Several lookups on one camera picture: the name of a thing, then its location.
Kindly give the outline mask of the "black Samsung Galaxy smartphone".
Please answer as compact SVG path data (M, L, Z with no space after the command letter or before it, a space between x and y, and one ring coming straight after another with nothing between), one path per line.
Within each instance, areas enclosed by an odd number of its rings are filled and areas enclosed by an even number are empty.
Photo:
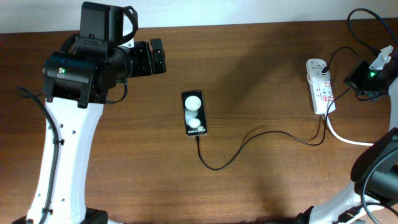
M208 133L205 104L200 90L182 93L182 105L187 136L199 136Z

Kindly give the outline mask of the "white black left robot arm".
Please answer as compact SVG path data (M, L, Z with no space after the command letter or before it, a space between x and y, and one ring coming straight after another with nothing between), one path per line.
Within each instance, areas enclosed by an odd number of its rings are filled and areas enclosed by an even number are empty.
M164 73L160 39L134 41L138 15L131 6L84 2L80 30L44 63L44 153L32 205L19 223L109 223L85 203L91 144L110 89L130 78Z

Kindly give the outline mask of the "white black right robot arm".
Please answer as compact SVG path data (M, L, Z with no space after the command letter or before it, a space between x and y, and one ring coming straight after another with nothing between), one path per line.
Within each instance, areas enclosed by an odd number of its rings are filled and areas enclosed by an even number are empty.
M359 223L365 215L377 223L373 211L392 210L397 204L397 51L390 45L372 63L361 61L344 83L359 101L390 98L389 130L357 158L348 186L298 214L292 223Z

